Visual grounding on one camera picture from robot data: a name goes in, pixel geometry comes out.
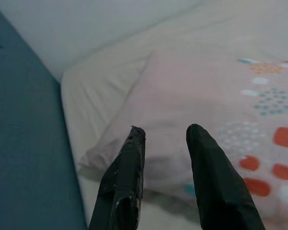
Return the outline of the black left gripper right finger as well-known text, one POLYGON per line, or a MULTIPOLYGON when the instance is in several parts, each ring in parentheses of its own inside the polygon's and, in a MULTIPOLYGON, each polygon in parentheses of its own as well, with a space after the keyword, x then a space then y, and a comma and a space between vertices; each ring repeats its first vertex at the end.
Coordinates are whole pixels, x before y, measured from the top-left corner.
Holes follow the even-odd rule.
POLYGON ((203 230, 265 230, 253 199, 224 151, 200 125, 186 131, 203 230))

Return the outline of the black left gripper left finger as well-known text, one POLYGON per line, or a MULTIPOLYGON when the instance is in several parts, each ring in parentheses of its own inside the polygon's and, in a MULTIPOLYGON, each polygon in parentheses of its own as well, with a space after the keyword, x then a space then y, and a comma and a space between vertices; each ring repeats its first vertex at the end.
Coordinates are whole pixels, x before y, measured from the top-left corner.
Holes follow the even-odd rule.
POLYGON ((132 127, 105 171, 88 230, 137 230, 143 199, 145 131, 132 127))

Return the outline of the bed with cream sheet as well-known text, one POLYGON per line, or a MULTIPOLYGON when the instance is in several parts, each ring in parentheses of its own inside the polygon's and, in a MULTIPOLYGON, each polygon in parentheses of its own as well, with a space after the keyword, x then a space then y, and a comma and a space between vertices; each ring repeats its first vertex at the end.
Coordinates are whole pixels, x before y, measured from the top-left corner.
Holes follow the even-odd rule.
MULTIPOLYGON (((154 52, 253 62, 288 61, 288 0, 208 0, 126 40, 109 45, 64 73, 63 110, 90 221, 105 171, 83 156, 122 108, 154 52)), ((138 230, 201 230, 198 208, 145 189, 138 230)))

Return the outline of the pink dotted pattern pillow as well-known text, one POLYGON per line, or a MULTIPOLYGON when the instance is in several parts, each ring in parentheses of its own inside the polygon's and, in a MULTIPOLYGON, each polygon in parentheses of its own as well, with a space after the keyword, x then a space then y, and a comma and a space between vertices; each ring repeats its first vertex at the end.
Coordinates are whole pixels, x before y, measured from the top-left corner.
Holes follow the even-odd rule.
POLYGON ((146 133, 144 187, 194 204, 186 130, 199 124, 244 179, 266 230, 288 230, 288 61, 154 52, 81 160, 106 170, 131 126, 146 133))

